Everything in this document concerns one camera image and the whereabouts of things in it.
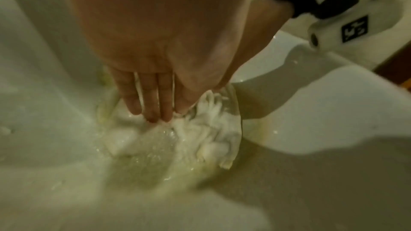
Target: robotic arm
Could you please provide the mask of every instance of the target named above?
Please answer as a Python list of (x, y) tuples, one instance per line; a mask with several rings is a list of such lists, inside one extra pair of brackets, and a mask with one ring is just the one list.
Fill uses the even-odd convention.
[(329, 51), (380, 33), (402, 17), (398, 0), (287, 0), (294, 4), (294, 17), (309, 12), (319, 19), (308, 29), (310, 44)]

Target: sink basin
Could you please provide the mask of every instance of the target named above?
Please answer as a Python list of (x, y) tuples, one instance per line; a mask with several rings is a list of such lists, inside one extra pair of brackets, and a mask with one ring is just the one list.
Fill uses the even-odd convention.
[(232, 169), (152, 196), (100, 152), (101, 65), (67, 10), (0, 0), (0, 230), (411, 230), (409, 93), (279, 32), (233, 78)]

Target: white sink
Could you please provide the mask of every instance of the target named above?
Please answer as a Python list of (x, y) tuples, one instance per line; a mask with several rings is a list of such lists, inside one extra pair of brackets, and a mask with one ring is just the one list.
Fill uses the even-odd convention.
[(98, 151), (100, 65), (42, 1), (0, 0), (0, 230), (411, 230), (407, 92), (278, 33), (234, 77), (233, 168), (153, 197)]

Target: white cloth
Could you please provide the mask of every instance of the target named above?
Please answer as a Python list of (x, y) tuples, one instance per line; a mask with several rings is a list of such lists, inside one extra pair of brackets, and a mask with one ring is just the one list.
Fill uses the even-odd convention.
[(175, 114), (169, 123), (150, 124), (116, 100), (118, 94), (112, 91), (98, 108), (98, 121), (105, 125), (104, 144), (115, 157), (173, 152), (175, 162), (205, 162), (229, 169), (237, 156), (241, 118), (232, 85), (220, 93), (206, 92), (187, 115)]

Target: finger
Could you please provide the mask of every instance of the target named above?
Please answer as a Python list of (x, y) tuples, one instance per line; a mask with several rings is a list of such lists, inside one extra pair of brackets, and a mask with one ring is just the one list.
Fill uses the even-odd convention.
[(134, 73), (120, 71), (112, 67), (109, 67), (109, 70), (130, 113), (133, 115), (141, 114), (142, 109), (138, 98)]
[(143, 95), (144, 111), (143, 115), (147, 121), (155, 123), (160, 118), (160, 109), (158, 107), (157, 97), (157, 77), (154, 73), (138, 74), (141, 92)]
[(204, 92), (187, 89), (176, 75), (174, 76), (174, 84), (174, 108), (177, 113), (187, 114), (190, 107), (199, 100)]
[(168, 122), (173, 117), (173, 74), (157, 74), (157, 83), (161, 119)]

